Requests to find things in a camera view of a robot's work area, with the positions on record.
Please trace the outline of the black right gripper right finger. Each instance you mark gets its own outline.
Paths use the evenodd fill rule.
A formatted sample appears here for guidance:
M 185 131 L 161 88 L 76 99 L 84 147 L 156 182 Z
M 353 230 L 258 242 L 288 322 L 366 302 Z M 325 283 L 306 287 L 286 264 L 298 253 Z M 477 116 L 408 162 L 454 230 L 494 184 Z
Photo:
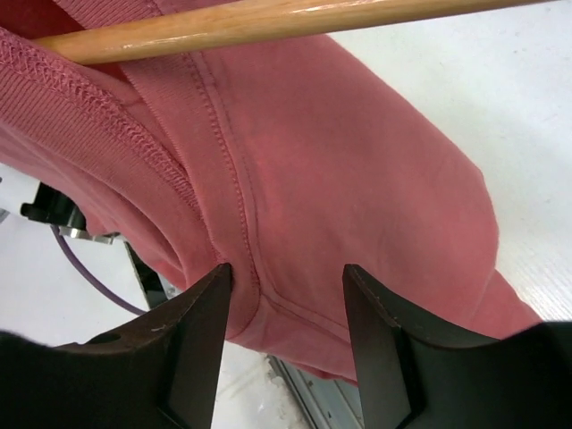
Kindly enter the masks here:
M 570 427 L 570 323 L 495 340 L 402 298 L 358 265 L 345 266 L 343 290 L 366 427 Z

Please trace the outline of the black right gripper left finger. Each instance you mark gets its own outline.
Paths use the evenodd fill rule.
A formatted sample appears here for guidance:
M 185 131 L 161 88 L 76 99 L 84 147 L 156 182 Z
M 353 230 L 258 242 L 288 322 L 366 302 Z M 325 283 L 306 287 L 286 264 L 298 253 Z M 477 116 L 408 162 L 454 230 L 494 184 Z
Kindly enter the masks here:
M 190 289 L 84 344 L 1 334 L 3 428 L 208 428 L 232 274 Z

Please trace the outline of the salmon red t-shirt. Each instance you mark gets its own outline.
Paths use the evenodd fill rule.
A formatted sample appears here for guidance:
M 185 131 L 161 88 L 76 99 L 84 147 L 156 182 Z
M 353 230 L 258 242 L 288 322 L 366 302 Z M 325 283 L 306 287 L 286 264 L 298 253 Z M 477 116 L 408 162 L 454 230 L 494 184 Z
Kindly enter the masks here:
M 479 169 L 326 36 L 83 67 L 37 38 L 196 1 L 4 1 L 1 161 L 186 290 L 232 266 L 230 341 L 355 382 L 342 271 L 502 339 L 539 322 L 496 270 Z

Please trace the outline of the wooden clothes hanger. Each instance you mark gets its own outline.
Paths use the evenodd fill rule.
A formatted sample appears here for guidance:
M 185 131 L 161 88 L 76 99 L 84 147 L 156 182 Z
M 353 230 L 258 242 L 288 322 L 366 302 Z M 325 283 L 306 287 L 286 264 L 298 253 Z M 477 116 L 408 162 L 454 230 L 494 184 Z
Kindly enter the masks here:
M 39 38 L 36 42 L 69 61 L 93 65 L 524 4 L 525 0 L 238 1 Z

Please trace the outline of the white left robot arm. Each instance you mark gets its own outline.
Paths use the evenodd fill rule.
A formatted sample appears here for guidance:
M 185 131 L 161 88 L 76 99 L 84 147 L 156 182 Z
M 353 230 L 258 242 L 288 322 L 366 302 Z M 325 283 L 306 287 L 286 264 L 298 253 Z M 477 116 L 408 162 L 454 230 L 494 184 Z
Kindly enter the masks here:
M 87 220 L 80 208 L 62 192 L 40 182 L 31 203 L 21 205 L 20 214 L 32 222 L 55 227 L 60 236 L 112 244 L 121 235 L 117 232 L 92 235 L 87 230 Z

